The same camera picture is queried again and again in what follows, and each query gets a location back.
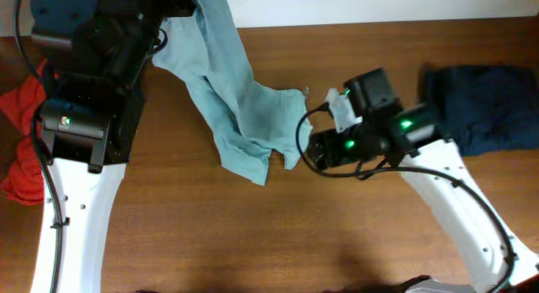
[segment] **white wall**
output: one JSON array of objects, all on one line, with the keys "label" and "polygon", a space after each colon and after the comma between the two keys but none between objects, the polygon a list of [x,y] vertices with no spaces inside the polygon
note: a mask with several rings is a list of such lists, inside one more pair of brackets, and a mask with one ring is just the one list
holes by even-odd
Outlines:
[{"label": "white wall", "polygon": [[[228,0],[237,27],[533,16],[539,0]],[[22,30],[32,19],[24,5]],[[0,36],[11,35],[13,0],[0,0]]]}]

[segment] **wooden surface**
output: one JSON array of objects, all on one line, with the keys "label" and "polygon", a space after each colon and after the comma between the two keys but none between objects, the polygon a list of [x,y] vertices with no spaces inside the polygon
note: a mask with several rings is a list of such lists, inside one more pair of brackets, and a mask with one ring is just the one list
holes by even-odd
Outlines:
[{"label": "wooden surface", "polygon": [[[411,106],[425,65],[539,66],[537,18],[243,29],[240,35],[258,81],[309,87],[311,108],[328,88],[377,67],[387,69]],[[2,39],[0,46],[6,91],[24,70],[13,42]],[[455,247],[396,174],[364,183],[326,179],[302,163],[286,171],[274,153],[268,182],[259,187],[220,167],[211,131],[181,81],[150,67],[144,86],[149,100],[110,217],[103,292],[319,292],[419,274],[467,283]],[[19,136],[3,115],[0,133],[5,173]],[[466,163],[500,215],[538,251],[539,152],[490,153]],[[29,290],[40,214],[39,206],[0,200],[1,292]]]}]

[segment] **crumpled red fabric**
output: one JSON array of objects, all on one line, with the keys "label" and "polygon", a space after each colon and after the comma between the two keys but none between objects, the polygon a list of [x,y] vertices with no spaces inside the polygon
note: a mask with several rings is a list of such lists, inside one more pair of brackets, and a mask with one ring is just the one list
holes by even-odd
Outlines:
[{"label": "crumpled red fabric", "polygon": [[[43,74],[46,61],[38,68]],[[29,136],[34,112],[45,100],[43,86],[30,76],[19,88],[0,97],[0,110],[13,125],[25,136],[17,145],[17,158],[8,171],[8,176],[0,184],[0,189],[8,198],[23,205],[38,205],[43,202],[44,187],[40,163],[32,147]]]}]

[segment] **navy blue cloth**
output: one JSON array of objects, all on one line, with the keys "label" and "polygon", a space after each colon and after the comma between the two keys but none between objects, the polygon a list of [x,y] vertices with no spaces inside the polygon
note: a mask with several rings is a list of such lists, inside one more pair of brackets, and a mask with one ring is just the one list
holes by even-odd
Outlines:
[{"label": "navy blue cloth", "polygon": [[450,67],[426,75],[426,100],[461,154],[539,148],[539,91],[521,67]]}]

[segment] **folded cloth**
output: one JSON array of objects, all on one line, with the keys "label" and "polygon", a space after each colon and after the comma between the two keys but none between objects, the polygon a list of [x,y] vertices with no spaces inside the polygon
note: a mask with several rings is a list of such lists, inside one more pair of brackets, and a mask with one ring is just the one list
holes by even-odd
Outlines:
[{"label": "folded cloth", "polygon": [[463,66],[426,77],[427,101],[462,155],[539,147],[539,91],[532,70]]},{"label": "folded cloth", "polygon": [[[45,61],[38,68],[39,73],[43,72],[44,66]],[[8,194],[9,199],[23,205],[43,202],[41,168],[29,134],[34,112],[44,100],[45,90],[34,77],[29,77],[21,87],[0,97],[0,110],[26,136],[17,146],[17,158],[0,184],[0,189]]]},{"label": "folded cloth", "polygon": [[[254,81],[227,0],[192,0],[190,18],[172,18],[161,27],[168,44],[153,64],[182,79],[214,134],[224,168],[265,184],[271,149],[285,156],[285,168],[300,155],[295,131],[306,113],[298,90],[275,91]],[[307,147],[312,127],[301,128]]]}]

